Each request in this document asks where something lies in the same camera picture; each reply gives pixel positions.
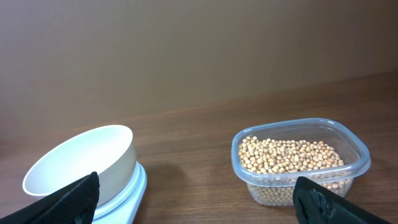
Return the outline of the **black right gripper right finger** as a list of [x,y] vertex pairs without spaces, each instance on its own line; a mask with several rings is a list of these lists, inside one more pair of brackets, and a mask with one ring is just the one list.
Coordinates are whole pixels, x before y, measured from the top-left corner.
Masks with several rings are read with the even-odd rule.
[[299,224],[391,224],[306,177],[297,179],[293,203]]

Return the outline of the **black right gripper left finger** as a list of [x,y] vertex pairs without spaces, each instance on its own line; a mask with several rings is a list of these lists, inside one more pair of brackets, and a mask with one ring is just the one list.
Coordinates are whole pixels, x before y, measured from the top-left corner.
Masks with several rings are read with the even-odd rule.
[[96,172],[1,218],[1,224],[92,224],[100,196]]

